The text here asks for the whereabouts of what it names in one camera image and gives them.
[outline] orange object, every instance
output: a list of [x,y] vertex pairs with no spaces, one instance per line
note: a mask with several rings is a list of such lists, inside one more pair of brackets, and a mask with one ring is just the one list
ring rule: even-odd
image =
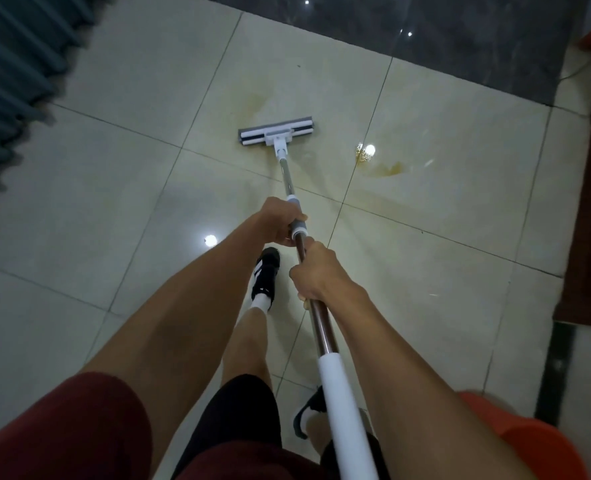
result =
[[458,395],[510,444],[539,480],[589,480],[580,455],[557,428],[538,419],[508,413],[480,395]]

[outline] curtain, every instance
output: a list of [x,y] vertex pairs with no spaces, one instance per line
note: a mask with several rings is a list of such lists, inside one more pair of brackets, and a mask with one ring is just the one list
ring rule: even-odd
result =
[[55,92],[49,76],[67,71],[64,50],[81,46],[75,29],[95,23],[95,0],[0,0],[0,165],[6,146],[44,114],[33,103]]

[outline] hand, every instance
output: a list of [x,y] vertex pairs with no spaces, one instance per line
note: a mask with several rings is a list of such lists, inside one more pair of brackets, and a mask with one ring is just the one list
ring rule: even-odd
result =
[[295,203],[277,197],[269,197],[257,216],[265,243],[275,242],[291,247],[294,244],[291,241],[289,225],[296,219],[306,221],[308,218]]
[[305,249],[307,250],[305,260],[289,271],[289,276],[301,299],[324,300],[326,287],[333,286],[339,281],[351,282],[351,278],[340,265],[335,252],[325,248],[322,242],[314,241],[313,237],[307,236]]

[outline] sneaker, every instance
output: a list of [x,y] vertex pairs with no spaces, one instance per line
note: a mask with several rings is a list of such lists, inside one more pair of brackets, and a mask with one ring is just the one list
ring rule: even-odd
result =
[[258,293],[265,294],[271,300],[275,297],[275,277],[277,270],[280,269],[280,253],[275,248],[266,248],[262,251],[253,270],[255,283],[251,289],[251,299],[253,300]]
[[305,433],[307,421],[311,416],[325,412],[327,412],[327,403],[324,401],[323,387],[320,386],[293,418],[293,431],[295,431],[295,435],[303,440],[308,439],[309,436]]

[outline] mop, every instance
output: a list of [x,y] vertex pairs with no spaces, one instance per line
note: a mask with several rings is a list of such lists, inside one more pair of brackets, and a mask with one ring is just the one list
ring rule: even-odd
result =
[[[286,156],[286,144],[293,136],[314,132],[314,121],[309,118],[284,121],[268,126],[246,128],[238,131],[243,145],[265,143],[275,149],[275,158],[282,170],[286,199],[300,207],[296,190],[291,181]],[[300,263],[305,259],[307,225],[302,221],[291,224],[291,239],[298,250]],[[329,423],[332,428],[340,476],[343,480],[377,479],[378,473],[367,441],[367,434],[360,418],[358,405],[353,397],[338,344],[333,335],[332,323],[326,305],[319,300],[309,300],[309,315],[314,326],[318,349],[318,368],[323,381],[324,399],[327,404]]]

